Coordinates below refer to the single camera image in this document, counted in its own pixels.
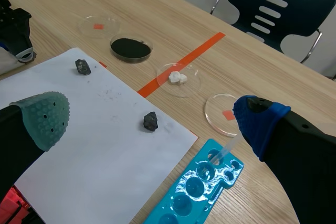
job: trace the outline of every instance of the small orange square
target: small orange square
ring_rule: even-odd
[[[232,110],[224,110],[223,111],[223,116],[225,116],[226,120],[228,120],[228,121],[236,119],[235,115],[233,115]]]
[[[98,30],[103,30],[104,29],[104,25],[96,23],[96,24],[93,25],[93,28],[94,29],[98,29]]]

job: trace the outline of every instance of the chair leg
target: chair leg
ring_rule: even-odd
[[[211,12],[210,12],[211,15],[212,15],[212,13],[214,12],[214,10],[215,10],[215,8],[216,8],[216,6],[217,6],[217,4],[218,4],[219,1],[220,1],[220,0],[217,0],[217,1],[216,1],[216,4],[214,5],[214,7],[212,7]]]
[[[315,40],[313,46],[311,47],[309,53],[307,54],[307,56],[303,59],[303,61],[302,61],[301,63],[304,63],[306,60],[308,60],[308,58],[309,58],[309,57],[311,56],[311,54],[313,53],[313,51],[314,51],[314,49],[315,49],[317,43],[319,42],[319,40],[320,40],[320,38],[321,38],[321,36],[322,36],[322,32],[321,32],[319,29],[317,29],[317,32],[319,33],[319,36],[316,38],[316,40]]]

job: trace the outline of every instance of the dark stone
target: dark stone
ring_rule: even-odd
[[[86,60],[76,60],[75,63],[76,63],[77,71],[80,74],[84,74],[85,76],[91,74],[91,69],[88,63],[86,62]]]
[[[154,132],[159,126],[157,125],[158,123],[158,118],[156,117],[155,112],[151,112],[147,115],[145,115],[143,119],[143,126],[145,129]]]

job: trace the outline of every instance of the blue glove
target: blue glove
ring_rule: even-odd
[[[260,161],[263,161],[273,130],[291,108],[274,102],[266,110],[253,111],[248,105],[249,98],[256,98],[256,96],[245,95],[239,98],[234,105],[233,112],[245,140],[252,147]]]

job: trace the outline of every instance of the blue plastic tray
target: blue plastic tray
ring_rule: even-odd
[[[223,189],[233,187],[244,164],[231,153],[209,162],[223,147],[209,139],[144,224],[202,224]]]

